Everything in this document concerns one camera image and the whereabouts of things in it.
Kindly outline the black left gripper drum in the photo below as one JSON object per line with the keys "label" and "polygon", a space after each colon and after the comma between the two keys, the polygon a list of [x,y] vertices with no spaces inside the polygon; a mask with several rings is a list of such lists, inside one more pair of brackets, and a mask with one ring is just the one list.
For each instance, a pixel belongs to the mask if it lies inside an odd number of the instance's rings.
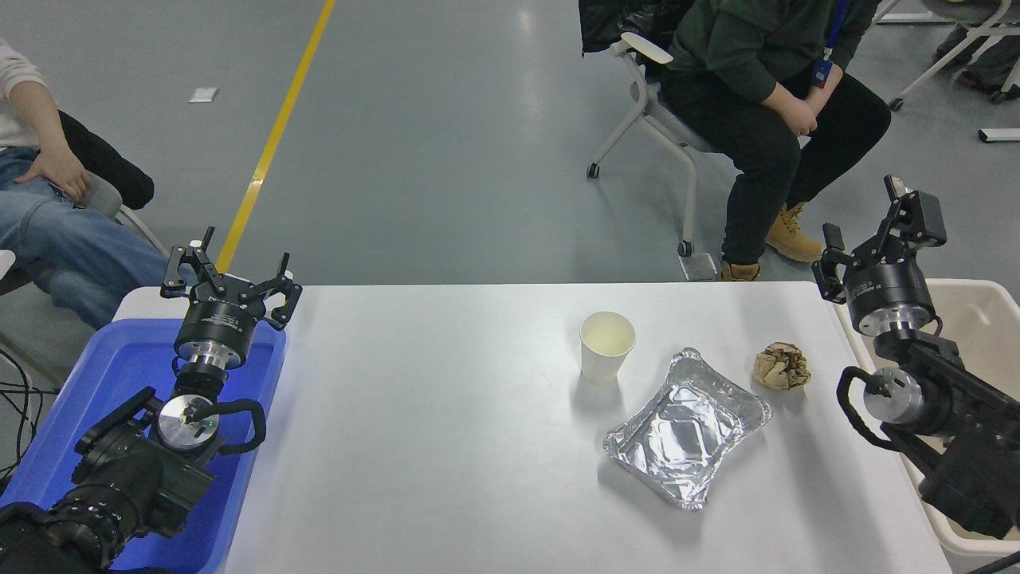
{"label": "black left gripper drum", "polygon": [[245,357],[263,316],[265,304],[261,301],[239,301],[230,291],[220,294],[214,286],[194,286],[175,340],[176,355],[192,357],[217,348],[220,356]]}

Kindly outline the person's right hand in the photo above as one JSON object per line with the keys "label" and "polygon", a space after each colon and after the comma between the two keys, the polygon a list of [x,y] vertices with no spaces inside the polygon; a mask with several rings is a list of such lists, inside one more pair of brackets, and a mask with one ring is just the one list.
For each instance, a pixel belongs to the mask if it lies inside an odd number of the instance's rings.
{"label": "person's right hand", "polygon": [[823,88],[809,88],[806,99],[801,99],[790,94],[780,83],[775,83],[772,92],[761,105],[779,114],[783,123],[796,136],[808,136],[818,128],[818,116],[826,105],[827,98],[827,91]]}

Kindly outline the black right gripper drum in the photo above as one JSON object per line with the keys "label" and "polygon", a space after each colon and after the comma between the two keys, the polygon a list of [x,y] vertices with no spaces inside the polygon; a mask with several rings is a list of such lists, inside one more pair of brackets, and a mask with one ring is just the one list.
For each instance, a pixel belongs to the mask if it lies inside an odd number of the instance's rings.
{"label": "black right gripper drum", "polygon": [[928,281],[912,259],[850,266],[845,270],[845,295],[856,322],[882,309],[915,309],[922,322],[932,322],[936,315]]}

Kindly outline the person's hand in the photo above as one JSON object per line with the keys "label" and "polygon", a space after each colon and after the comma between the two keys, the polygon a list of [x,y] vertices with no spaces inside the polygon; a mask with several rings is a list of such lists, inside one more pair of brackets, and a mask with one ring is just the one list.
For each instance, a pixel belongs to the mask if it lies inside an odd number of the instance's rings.
{"label": "person's hand", "polygon": [[90,173],[66,147],[40,150],[26,174],[14,182],[26,184],[39,177],[57,187],[79,206],[86,203],[92,188]]}

